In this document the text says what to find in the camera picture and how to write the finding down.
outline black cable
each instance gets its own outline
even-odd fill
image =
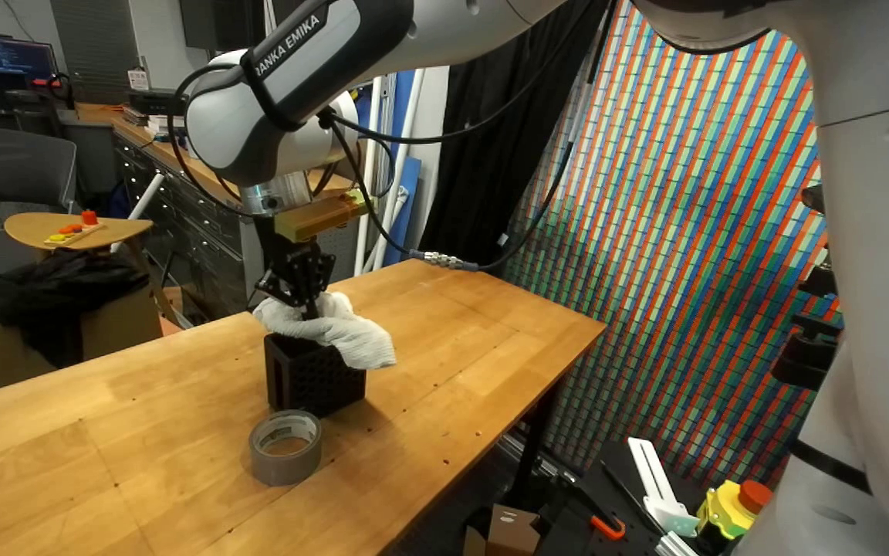
[[[605,464],[598,464],[598,469],[627,498],[627,503],[631,507],[639,522],[663,537],[665,529],[661,529],[661,522],[639,503],[639,498],[624,485],[624,480],[613,469],[609,469]]]
[[[363,186],[362,167],[357,167],[357,161],[354,161],[354,151],[347,147],[345,134],[338,128],[337,121],[330,121],[330,128],[333,128],[333,136],[338,138],[338,145],[343,145],[343,151],[345,151],[345,157],[347,157],[347,167],[350,167],[350,172],[354,172],[354,182],[357,182],[357,190],[362,190],[362,202],[363,202],[363,211],[367,211],[374,227],[381,236],[381,241],[384,241],[390,248],[401,250],[403,257],[410,257],[410,250],[401,248],[401,243],[381,227],[379,214],[376,214],[376,205],[374,205],[374,196],[369,196],[369,190],[367,190],[367,186]]]
[[[522,90],[502,102],[498,110],[491,110],[487,117],[463,125],[463,128],[450,128],[450,134],[441,134],[441,136],[390,136],[390,134],[376,134],[376,128],[367,128],[354,121],[345,121],[338,113],[333,113],[337,124],[367,136],[367,138],[381,138],[381,142],[403,142],[403,145],[435,145],[435,142],[450,142],[450,138],[459,138],[459,136],[471,136],[491,124],[498,124],[513,105],[519,105],[536,83],[539,76],[562,57],[562,50],[564,43],[574,38],[574,29],[583,22],[583,9],[569,22],[564,35],[557,38],[557,43],[551,46],[551,51],[539,60],[539,69],[526,76],[526,83],[522,83]]]
[[[384,161],[390,161],[390,186],[384,186],[381,190],[374,190],[374,196],[384,196],[390,189],[393,189],[393,180],[394,180],[394,155],[393,155],[393,145],[390,145],[384,138],[379,138],[379,136],[363,136],[363,138],[376,142],[376,145],[384,151]]]
[[[309,194],[320,196],[330,180],[333,180],[333,167],[328,162],[316,186],[309,186]]]
[[[601,29],[598,29],[598,43],[596,43],[596,55],[593,55],[593,66],[590,66],[590,75],[587,75],[587,85],[596,83],[598,76],[598,60],[601,60],[601,43],[605,43],[605,35],[609,35],[609,18],[610,13],[601,13]],[[562,151],[562,161],[557,161],[557,170],[555,170],[555,180],[549,182],[534,218],[526,222],[526,227],[508,241],[508,248],[492,258],[492,263],[483,263],[483,264],[471,264],[471,267],[480,267],[480,272],[492,272],[501,264],[505,264],[536,232],[539,218],[546,216],[551,196],[562,190],[562,182],[564,182],[564,172],[569,172],[569,161],[574,155],[574,136],[569,138],[564,151]]]
[[[204,75],[210,75],[210,71],[234,71],[234,66],[204,66],[204,69],[191,71],[191,75],[177,85],[177,92],[173,92],[173,98],[169,98],[169,110],[165,110],[169,147],[173,147],[173,157],[177,157],[179,170],[189,177],[189,182],[191,182],[207,202],[218,205],[218,206],[227,211],[227,214],[254,216],[254,214],[248,214],[248,211],[240,211],[240,206],[230,206],[230,205],[218,202],[215,194],[210,194],[210,190],[194,180],[194,172],[191,172],[191,167],[189,167],[189,161],[184,161],[184,155],[181,155],[181,147],[179,147],[179,134],[177,134],[177,125],[173,125],[173,113],[184,107],[184,90],[189,90],[194,80],[199,80]],[[240,196],[224,186],[224,180],[221,180],[218,172],[215,172],[215,180],[218,180],[218,189],[221,189],[227,196],[240,202]]]

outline cable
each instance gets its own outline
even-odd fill
[[[337,124],[343,125],[350,125],[354,134],[367,136],[367,138],[381,138],[381,142],[403,142],[403,145],[433,145],[433,142],[450,142],[450,138],[459,138],[459,136],[471,136],[491,124],[498,124],[513,105],[519,105],[536,83],[539,76],[557,60],[564,43],[574,38],[574,29],[583,22],[583,9],[569,22],[564,35],[557,38],[555,50],[539,60],[539,69],[526,76],[526,83],[522,83],[522,90],[502,102],[498,110],[491,110],[487,117],[463,125],[463,128],[450,128],[450,134],[441,134],[441,136],[390,136],[390,134],[376,134],[376,128],[367,128],[354,121],[345,121],[338,113],[333,113]]]
[[[333,167],[328,162],[316,186],[309,186],[309,194],[320,196],[330,180],[333,180]]]
[[[218,180],[218,189],[221,189],[227,196],[240,202],[236,190],[230,190],[230,186],[221,180],[221,172],[215,172],[215,180]]]
[[[376,214],[376,205],[374,205],[374,196],[369,196],[369,190],[367,190],[367,186],[363,186],[362,167],[357,167],[357,161],[354,161],[354,151],[347,147],[345,134],[338,128],[337,121],[330,121],[330,128],[333,128],[333,136],[338,138],[338,145],[343,145],[343,151],[345,151],[345,157],[347,157],[347,167],[350,167],[350,172],[354,172],[354,182],[357,182],[357,190],[362,190],[362,202],[363,202],[363,211],[367,211],[369,222],[376,224],[376,232],[381,236],[381,241],[384,241],[390,248],[401,250],[403,257],[410,257],[410,250],[401,248],[401,243],[381,227],[379,214]]]
[[[605,464],[598,464],[598,469],[627,498],[639,522],[647,524],[647,531],[658,531],[663,537],[665,529],[639,503],[639,498],[627,489],[627,482]]]
[[[381,190],[374,190],[374,196],[384,196],[390,194],[390,189],[393,189],[393,180],[394,180],[394,155],[393,155],[393,145],[384,142],[384,138],[376,138],[376,136],[363,136],[363,138],[369,138],[369,142],[376,142],[381,151],[384,151],[384,161],[390,161],[390,186],[381,189]]]
[[[593,90],[593,83],[596,83],[596,76],[598,76],[601,43],[605,43],[605,35],[609,35],[609,13],[601,13],[601,22],[598,22],[601,29],[598,29],[598,35],[596,35],[596,51],[593,51],[590,75],[587,75],[587,92]],[[479,267],[479,272],[492,272],[492,267],[505,264],[505,263],[534,237],[534,232],[536,232],[539,218],[546,216],[551,196],[562,190],[562,182],[564,182],[564,172],[569,172],[569,161],[571,161],[571,155],[574,155],[574,142],[576,142],[583,105],[587,105],[587,102],[580,98],[576,113],[574,113],[574,121],[571,121],[571,125],[569,125],[569,145],[564,145],[564,151],[562,151],[555,180],[549,182],[549,189],[546,189],[544,202],[539,202],[534,218],[530,218],[526,227],[519,236],[519,241],[508,241],[508,248],[505,248],[492,263],[483,263],[483,264],[465,263],[465,258],[459,258],[459,257],[435,252],[435,250],[416,250],[414,257],[430,258],[430,263],[441,263],[441,264],[457,264],[457,267]]]

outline striped curtain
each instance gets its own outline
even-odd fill
[[[695,482],[770,482],[812,402],[768,372],[789,316],[837,322],[832,298],[795,291],[826,248],[799,202],[821,180],[799,50],[765,35],[684,55],[619,3],[583,117],[562,190],[505,267],[609,324],[562,390],[549,448],[587,467],[605,437],[645,434]]]

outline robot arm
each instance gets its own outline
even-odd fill
[[[347,83],[480,55],[557,3],[306,0],[258,46],[240,51],[224,76],[191,96],[191,147],[234,186],[265,182],[278,170],[284,134],[295,134]]]
[[[191,96],[191,147],[236,186],[265,182],[280,138],[347,83],[471,57],[557,3],[303,0],[234,71]],[[801,434],[863,469],[873,493],[792,460],[743,552],[889,552],[889,0],[631,3],[683,50],[722,51],[782,29],[807,55],[848,338]]]

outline duct tape roll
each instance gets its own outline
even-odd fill
[[[295,485],[320,464],[320,430],[306,410],[268,415],[251,434],[254,475],[265,485]]]

